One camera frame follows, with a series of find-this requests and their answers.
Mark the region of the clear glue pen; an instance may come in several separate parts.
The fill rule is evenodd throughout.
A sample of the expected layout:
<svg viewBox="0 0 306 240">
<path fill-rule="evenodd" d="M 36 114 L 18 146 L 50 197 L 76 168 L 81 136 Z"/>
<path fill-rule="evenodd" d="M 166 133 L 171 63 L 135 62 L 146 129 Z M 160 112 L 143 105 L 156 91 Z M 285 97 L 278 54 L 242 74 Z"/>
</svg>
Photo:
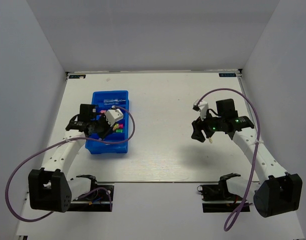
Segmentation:
<svg viewBox="0 0 306 240">
<path fill-rule="evenodd" d="M 104 99 L 103 104 L 104 105 L 120 105 L 125 104 L 125 99 Z"/>
</svg>

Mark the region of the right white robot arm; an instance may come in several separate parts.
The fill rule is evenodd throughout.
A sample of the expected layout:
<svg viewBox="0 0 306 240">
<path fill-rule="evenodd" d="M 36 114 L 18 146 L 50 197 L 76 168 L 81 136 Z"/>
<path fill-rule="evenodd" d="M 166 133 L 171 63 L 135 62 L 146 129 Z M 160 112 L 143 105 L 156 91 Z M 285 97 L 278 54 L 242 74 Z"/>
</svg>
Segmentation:
<svg viewBox="0 0 306 240">
<path fill-rule="evenodd" d="M 251 184 L 246 200 L 254 204 L 264 218 L 296 211 L 300 205 L 303 181 L 290 174 L 271 155 L 263 142 L 257 139 L 254 124 L 247 116 L 239 116 L 234 100 L 216 102 L 217 111 L 209 108 L 206 101 L 196 100 L 193 110 L 199 117 L 192 122 L 191 138 L 203 143 L 214 133 L 223 132 L 240 148 L 258 177 L 258 184 Z"/>
</svg>

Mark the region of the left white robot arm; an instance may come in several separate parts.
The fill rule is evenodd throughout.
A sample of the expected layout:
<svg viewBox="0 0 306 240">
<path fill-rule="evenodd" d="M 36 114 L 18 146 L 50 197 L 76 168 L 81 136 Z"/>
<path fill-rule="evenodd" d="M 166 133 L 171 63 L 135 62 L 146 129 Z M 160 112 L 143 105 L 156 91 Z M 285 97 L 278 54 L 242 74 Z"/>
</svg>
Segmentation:
<svg viewBox="0 0 306 240">
<path fill-rule="evenodd" d="M 122 118 L 123 114 L 117 109 L 97 113 L 95 105 L 81 104 L 79 114 L 73 116 L 65 128 L 63 143 L 40 169 L 33 169 L 28 175 L 30 207 L 64 213 L 75 199 L 96 198 L 99 187 L 94 176 L 84 174 L 67 179 L 67 175 L 87 138 L 97 134 L 104 139 Z"/>
</svg>

